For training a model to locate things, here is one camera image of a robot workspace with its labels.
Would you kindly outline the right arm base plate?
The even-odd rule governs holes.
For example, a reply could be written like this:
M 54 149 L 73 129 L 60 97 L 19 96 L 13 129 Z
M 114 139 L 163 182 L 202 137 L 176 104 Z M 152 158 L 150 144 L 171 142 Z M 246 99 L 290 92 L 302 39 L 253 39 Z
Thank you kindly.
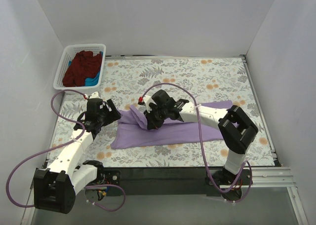
M 236 175 L 231 174 L 230 172 L 224 172 L 223 170 L 211 170 L 212 178 L 217 186 L 230 186 Z M 250 179 L 250 170 L 243 169 L 241 175 L 238 178 L 237 185 L 251 185 L 252 180 Z

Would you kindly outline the purple t shirt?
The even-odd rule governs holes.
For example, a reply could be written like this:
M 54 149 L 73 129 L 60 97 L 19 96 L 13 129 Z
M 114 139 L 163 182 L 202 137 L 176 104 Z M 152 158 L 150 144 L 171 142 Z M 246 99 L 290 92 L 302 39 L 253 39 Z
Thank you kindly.
M 112 149 L 199 142 L 197 123 L 167 119 L 158 130 L 147 130 L 147 120 L 135 106 L 120 114 L 117 135 L 111 143 Z

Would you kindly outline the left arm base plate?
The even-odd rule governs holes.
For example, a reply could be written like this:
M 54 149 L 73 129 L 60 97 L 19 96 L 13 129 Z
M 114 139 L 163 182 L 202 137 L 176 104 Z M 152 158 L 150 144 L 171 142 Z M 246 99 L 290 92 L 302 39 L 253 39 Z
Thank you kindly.
M 99 181 L 99 184 L 101 185 L 120 185 L 120 176 L 121 173 L 118 170 L 103 170 L 101 172 L 101 179 Z

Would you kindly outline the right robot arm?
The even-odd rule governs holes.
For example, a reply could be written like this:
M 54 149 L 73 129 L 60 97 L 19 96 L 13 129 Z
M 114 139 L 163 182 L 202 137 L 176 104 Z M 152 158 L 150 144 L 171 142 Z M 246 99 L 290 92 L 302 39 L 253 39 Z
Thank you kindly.
M 245 156 L 258 133 L 257 126 L 241 107 L 233 105 L 229 109 L 219 109 L 198 106 L 185 99 L 175 101 L 162 89 L 152 96 L 140 97 L 138 104 L 146 107 L 148 130 L 161 128 L 166 119 L 196 122 L 219 130 L 229 149 L 222 169 L 224 180 L 235 184 L 241 179 Z

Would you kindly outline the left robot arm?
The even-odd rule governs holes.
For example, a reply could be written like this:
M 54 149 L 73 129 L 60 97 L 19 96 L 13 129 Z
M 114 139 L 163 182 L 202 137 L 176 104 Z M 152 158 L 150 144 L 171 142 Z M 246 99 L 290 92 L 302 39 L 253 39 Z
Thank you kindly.
M 76 195 L 87 185 L 101 185 L 106 176 L 99 161 L 78 162 L 93 143 L 102 127 L 121 118 L 113 101 L 89 98 L 86 111 L 81 113 L 65 146 L 46 169 L 36 170 L 33 177 L 34 205 L 37 209 L 67 214 L 73 208 Z

